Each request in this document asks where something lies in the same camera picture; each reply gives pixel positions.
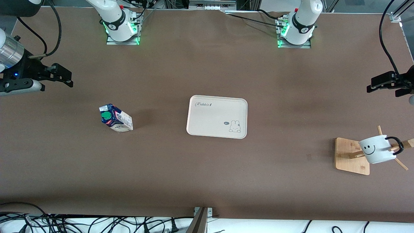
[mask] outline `green cap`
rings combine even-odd
[[[109,120],[112,117],[112,114],[110,112],[103,112],[101,113],[101,117],[103,117],[105,120]]]

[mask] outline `wooden mug holder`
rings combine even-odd
[[[381,127],[378,126],[378,133],[382,135]],[[414,138],[403,141],[404,149],[414,147]],[[398,144],[392,143],[392,151],[398,150]],[[399,160],[395,159],[405,170],[408,168]],[[343,171],[354,172],[362,175],[369,175],[369,163],[362,152],[358,141],[346,138],[335,139],[335,168]]]

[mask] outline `white tray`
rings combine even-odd
[[[247,101],[194,95],[188,108],[187,133],[219,138],[246,137]]]

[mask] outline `brown table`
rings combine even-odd
[[[186,216],[214,207],[223,218],[412,221],[414,156],[371,166],[363,176],[334,168],[334,138],[383,132],[414,136],[407,97],[366,93],[392,69],[378,40],[377,14],[323,14],[312,49],[279,49],[274,28],[218,11],[157,10],[141,45],[107,46],[94,9],[58,8],[58,51],[43,60],[73,72],[75,85],[2,97],[1,201],[29,201],[49,213]],[[246,17],[265,20],[257,13]],[[47,41],[53,12],[25,19]],[[32,53],[42,44],[21,24]],[[398,24],[384,41],[400,72],[413,64]],[[247,100],[242,140],[188,135],[193,95]],[[113,103],[135,130],[100,121]],[[32,211],[28,207],[14,210]]]

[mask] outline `mug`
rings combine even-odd
[[[389,139],[394,139],[398,143],[400,148],[397,152],[389,151],[391,143]],[[381,163],[388,160],[393,160],[396,155],[404,150],[402,142],[396,137],[387,137],[387,135],[379,135],[372,138],[364,139],[358,142],[361,146],[362,152],[364,153],[369,163]]]

